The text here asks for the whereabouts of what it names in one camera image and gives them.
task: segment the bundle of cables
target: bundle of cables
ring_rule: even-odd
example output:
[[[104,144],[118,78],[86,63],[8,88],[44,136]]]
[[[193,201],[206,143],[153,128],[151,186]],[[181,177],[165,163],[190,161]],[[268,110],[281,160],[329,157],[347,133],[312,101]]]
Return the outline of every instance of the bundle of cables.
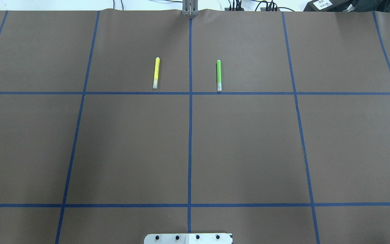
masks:
[[[236,0],[237,2],[235,3],[235,1],[233,0],[233,7],[231,7],[231,1],[228,0],[228,2],[230,3],[230,11],[243,11],[242,9],[242,0]]]
[[[257,7],[255,8],[255,11],[257,11],[257,9],[260,6],[260,4],[266,3],[266,10],[265,11],[278,11],[278,9],[288,9],[288,10],[291,10],[291,11],[294,12],[293,9],[289,9],[289,8],[286,8],[286,7],[278,7],[278,5],[275,2],[273,2],[273,0],[271,2],[267,2],[266,0],[262,0],[262,1],[252,0],[252,1],[258,2]]]

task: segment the silver hinge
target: silver hinge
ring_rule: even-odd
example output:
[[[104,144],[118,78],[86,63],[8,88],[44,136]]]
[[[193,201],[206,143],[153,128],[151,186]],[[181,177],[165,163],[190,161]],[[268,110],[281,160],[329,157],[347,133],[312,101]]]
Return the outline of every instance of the silver hinge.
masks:
[[[183,0],[184,16],[197,16],[198,15],[198,0]]]

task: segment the gray table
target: gray table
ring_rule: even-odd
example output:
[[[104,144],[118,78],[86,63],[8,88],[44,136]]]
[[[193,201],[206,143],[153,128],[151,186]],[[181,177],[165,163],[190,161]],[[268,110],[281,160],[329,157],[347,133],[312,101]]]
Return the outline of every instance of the gray table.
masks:
[[[216,231],[390,243],[390,14],[0,12],[0,243]]]

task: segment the yellow marker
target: yellow marker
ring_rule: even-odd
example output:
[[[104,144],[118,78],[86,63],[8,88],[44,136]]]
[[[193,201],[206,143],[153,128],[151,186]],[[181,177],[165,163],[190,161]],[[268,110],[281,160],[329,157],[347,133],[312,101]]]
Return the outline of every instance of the yellow marker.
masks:
[[[154,79],[153,79],[153,89],[157,89],[157,81],[159,80],[159,64],[160,58],[156,58],[156,64],[154,65]]]

